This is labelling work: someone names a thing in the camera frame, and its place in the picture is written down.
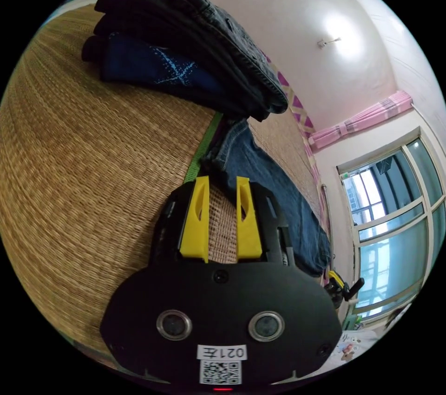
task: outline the patterned border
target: patterned border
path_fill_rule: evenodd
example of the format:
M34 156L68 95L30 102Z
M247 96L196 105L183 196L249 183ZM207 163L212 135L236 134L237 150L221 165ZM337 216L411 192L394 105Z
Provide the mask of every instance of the patterned border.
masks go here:
M271 62L271 59L269 59L267 55L265 55L265 57L266 57L269 65L271 66L271 68L277 74L277 78L279 79L280 85L282 86L282 89L288 98L288 102L290 103L291 111L293 112L295 120L297 122L297 125L300 129L300 132L301 132L301 135L303 138L303 143L305 145L305 152L307 153L308 161L309 161L310 167L311 167L311 174L313 176L313 179L315 181L316 188L317 188L317 194L318 194L318 199L319 199L319 208L321 211L321 226L322 226L323 230L329 235L328 213L327 213L327 207L325 205L325 200L324 200L324 195L323 195L323 190L322 190L321 175L319 174L319 170L316 165L316 159L313 154L313 151L311 150L310 143L308 141L308 138L315 131L313 123L311 122L310 117L308 116L307 112L303 108L302 103L300 102L299 98L296 96L293 89L290 87L289 82L285 79L285 77L277 69L277 67Z

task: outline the folded clothes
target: folded clothes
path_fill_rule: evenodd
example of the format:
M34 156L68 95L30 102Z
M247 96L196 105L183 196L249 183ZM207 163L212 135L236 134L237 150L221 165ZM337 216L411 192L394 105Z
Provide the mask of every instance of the folded clothes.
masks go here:
M108 38L91 36L84 44L82 59L100 65L100 78L125 82L169 93L229 117L239 116L238 97L194 61L168 48L155 47L126 34Z
M285 171L254 141L248 122L233 123L202 159L203 172L236 204L236 178L248 177L268 188L287 217L296 265L319 277L330 262L327 234Z
M95 9L105 16L94 34L123 32L205 66L237 97L240 118L262 121L287 109L265 55L226 11L208 0L98 0Z

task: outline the window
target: window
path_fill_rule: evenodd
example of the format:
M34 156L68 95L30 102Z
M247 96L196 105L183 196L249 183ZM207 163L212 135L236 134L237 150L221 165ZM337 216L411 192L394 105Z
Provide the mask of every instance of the window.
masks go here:
M365 281L353 313L371 321L420 291L446 234L445 190L420 138L341 179Z

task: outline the screw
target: screw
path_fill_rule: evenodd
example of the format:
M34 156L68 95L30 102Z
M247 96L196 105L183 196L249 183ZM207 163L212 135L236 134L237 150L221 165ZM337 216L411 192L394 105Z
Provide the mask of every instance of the screw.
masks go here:
M214 273L214 282L217 284L226 284L229 280L229 274L226 270L217 270Z
M323 344L319 347L317 354L319 356L326 356L330 353L330 349L331 349L330 344Z

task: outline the woven straw mat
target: woven straw mat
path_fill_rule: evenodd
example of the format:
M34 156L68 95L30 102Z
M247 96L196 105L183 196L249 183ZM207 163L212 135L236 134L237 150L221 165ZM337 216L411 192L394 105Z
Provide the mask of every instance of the woven straw mat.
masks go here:
M96 67L80 59L101 17L93 8L43 27L8 84L0 108L0 234L45 318L108 353L98 330L107 302L147 264L158 211L183 183L214 112L100 82ZM252 129L318 214L291 112ZM210 259L234 262L235 210L214 188L210 218Z

